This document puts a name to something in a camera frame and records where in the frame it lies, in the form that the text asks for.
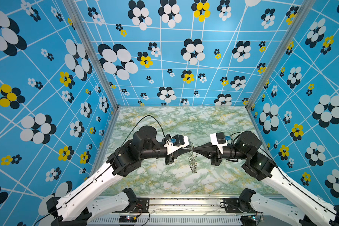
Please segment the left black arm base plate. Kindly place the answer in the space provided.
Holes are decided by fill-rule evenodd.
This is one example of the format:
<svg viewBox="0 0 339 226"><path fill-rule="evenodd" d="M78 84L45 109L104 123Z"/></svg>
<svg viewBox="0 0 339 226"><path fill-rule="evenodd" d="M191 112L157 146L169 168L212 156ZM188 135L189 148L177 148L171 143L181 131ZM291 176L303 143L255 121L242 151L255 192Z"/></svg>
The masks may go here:
<svg viewBox="0 0 339 226"><path fill-rule="evenodd" d="M129 205L121 212L139 212L148 213L150 198L140 197L136 201L131 201Z"/></svg>

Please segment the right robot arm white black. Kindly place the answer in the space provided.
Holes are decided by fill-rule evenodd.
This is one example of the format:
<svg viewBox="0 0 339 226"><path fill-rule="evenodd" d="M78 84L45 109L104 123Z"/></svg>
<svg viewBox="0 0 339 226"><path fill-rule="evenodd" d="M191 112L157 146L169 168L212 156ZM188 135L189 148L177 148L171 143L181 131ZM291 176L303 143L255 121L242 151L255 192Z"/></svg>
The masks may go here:
<svg viewBox="0 0 339 226"><path fill-rule="evenodd" d="M339 226L339 205L332 205L312 194L289 177L266 154L259 152L262 142L251 131L240 133L231 143L224 133L211 135L211 141L193 151L219 166L222 160L243 160L242 169L251 177L279 192L293 205L285 205L261 196L246 188L237 200L237 208L244 212L265 213L293 226Z"/></svg>

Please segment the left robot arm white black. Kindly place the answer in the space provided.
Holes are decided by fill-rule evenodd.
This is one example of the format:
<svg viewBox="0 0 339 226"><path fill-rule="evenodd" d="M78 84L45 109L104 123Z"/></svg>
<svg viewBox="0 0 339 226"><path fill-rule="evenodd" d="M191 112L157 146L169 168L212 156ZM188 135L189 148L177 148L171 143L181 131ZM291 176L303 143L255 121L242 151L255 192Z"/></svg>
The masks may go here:
<svg viewBox="0 0 339 226"><path fill-rule="evenodd" d="M98 199L98 196L140 168L144 159L164 158L166 164L171 164L179 155L189 152L187 136L166 135L161 142L157 141L156 136L154 127L141 127L78 188L61 198L50 198L47 209L54 217L50 225L85 226L111 212L131 212L137 204L137 197L130 188L109 198Z"/></svg>

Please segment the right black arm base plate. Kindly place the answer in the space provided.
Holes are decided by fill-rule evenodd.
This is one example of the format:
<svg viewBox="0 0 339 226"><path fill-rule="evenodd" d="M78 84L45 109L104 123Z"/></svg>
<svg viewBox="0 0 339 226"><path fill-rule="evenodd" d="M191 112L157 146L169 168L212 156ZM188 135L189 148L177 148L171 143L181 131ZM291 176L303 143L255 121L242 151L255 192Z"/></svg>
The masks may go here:
<svg viewBox="0 0 339 226"><path fill-rule="evenodd" d="M219 206L224 208L226 213L244 213L244 214L257 214L249 203L238 200L238 198L223 198Z"/></svg>

